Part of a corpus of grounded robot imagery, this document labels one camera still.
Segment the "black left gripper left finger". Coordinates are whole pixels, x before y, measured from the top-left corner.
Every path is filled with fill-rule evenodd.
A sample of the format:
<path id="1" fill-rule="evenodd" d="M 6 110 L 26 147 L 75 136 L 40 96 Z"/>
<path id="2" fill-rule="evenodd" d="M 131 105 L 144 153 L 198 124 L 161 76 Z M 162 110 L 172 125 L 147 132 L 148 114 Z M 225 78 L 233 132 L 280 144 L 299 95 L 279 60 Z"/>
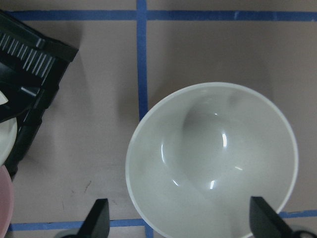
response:
<path id="1" fill-rule="evenodd" d="M 97 199 L 77 233 L 78 238 L 107 238 L 110 230 L 108 199 Z"/>

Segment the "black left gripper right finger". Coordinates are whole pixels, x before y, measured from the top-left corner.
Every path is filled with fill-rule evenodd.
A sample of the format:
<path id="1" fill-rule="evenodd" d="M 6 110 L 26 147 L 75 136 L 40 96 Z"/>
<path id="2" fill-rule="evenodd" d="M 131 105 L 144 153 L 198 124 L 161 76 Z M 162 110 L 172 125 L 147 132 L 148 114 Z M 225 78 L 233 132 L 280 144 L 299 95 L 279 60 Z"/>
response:
<path id="1" fill-rule="evenodd" d="M 296 238 L 294 231 L 260 196 L 251 196 L 249 225 L 255 238 Z"/>

